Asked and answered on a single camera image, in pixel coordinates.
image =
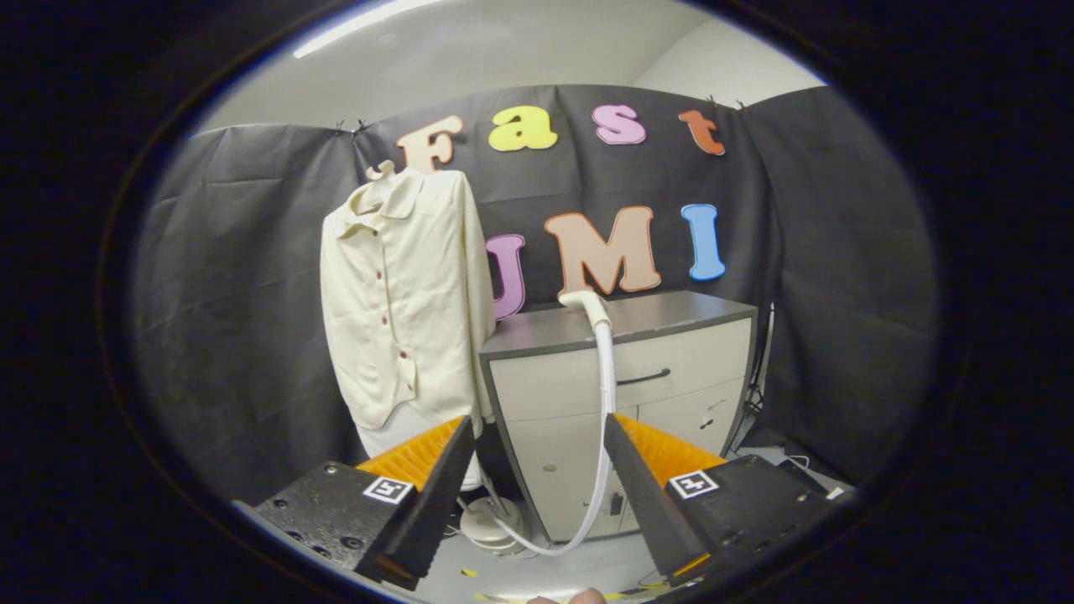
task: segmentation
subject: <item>foam letter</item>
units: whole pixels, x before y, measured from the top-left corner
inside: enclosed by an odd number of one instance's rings
[[[724,155],[726,150],[724,144],[712,138],[712,132],[716,131],[716,125],[701,115],[696,109],[679,114],[679,119],[690,125],[690,133],[694,135],[694,142],[701,150],[712,155]]]
[[[694,268],[690,276],[695,281],[709,281],[724,274],[727,267],[720,261],[720,246],[716,245],[716,208],[707,203],[684,205],[682,217],[690,222],[694,235]]]
[[[600,105],[593,110],[597,136],[609,145],[636,145],[645,140],[645,129],[633,118],[638,113],[626,105]]]
[[[492,117],[492,123],[499,126],[489,133],[489,144],[496,150],[547,149],[560,139],[552,131],[548,112],[533,105],[505,109]]]
[[[504,284],[504,294],[493,300],[496,320],[519,312],[526,301],[526,286],[522,281],[522,262],[519,250],[525,246],[522,235],[499,235],[484,242],[484,248],[496,257],[499,265],[499,281]]]
[[[403,147],[408,168],[413,168],[425,174],[432,174],[433,172],[439,172],[433,166],[433,158],[439,159],[440,163],[447,163],[451,161],[451,156],[454,152],[451,146],[451,136],[448,136],[445,132],[458,134],[462,131],[463,120],[458,115],[451,115],[439,121],[434,121],[424,128],[419,128],[409,134],[400,136],[400,140],[395,142],[395,146]]]
[[[585,283],[585,270],[605,292],[611,293],[620,267],[623,291],[652,289],[661,284],[661,274],[653,265],[653,246],[649,240],[649,222],[653,211],[643,205],[632,205],[619,211],[611,236],[605,243],[589,218],[577,212],[553,216],[545,222],[545,230],[560,241],[560,259],[563,262],[563,289],[560,294],[579,289],[593,290]]]

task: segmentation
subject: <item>button-up shirt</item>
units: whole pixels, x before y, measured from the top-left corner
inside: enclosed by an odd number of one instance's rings
[[[379,429],[410,402],[439,423],[493,421],[478,351],[495,329],[474,193],[458,171],[410,168],[324,219],[321,306],[351,418]]]

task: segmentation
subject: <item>cabinet top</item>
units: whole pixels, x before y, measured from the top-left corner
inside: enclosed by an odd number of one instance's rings
[[[756,316],[756,306],[694,291],[670,291],[608,302],[615,344]],[[585,313],[552,308],[504,317],[481,347],[481,358],[506,359],[594,347],[596,336]]]

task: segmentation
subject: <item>stand base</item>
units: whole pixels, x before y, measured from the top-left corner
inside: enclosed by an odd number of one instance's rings
[[[504,518],[500,513],[500,519],[511,527],[511,530],[529,538],[519,507],[510,500],[500,498],[500,501],[507,508],[507,517]],[[490,497],[483,497],[470,503],[469,512],[463,512],[459,521],[459,532],[465,535],[470,543],[494,556],[510,556],[522,551],[525,547],[514,541],[514,537],[507,534],[493,520],[495,505]]]

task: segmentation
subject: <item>white cabinet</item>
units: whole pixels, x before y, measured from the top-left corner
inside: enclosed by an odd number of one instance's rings
[[[619,413],[637,419],[638,407]],[[597,473],[600,414],[508,421],[519,471],[553,541],[569,541],[590,505]],[[590,536],[619,533],[626,495],[614,470]]]
[[[610,302],[619,413],[722,455],[741,409],[757,311],[688,291]],[[567,541],[592,495],[599,368],[584,314],[506,317],[481,350],[512,470],[548,536]],[[614,471],[591,537],[638,522]]]
[[[638,407],[638,421],[723,455],[738,416],[744,377]]]

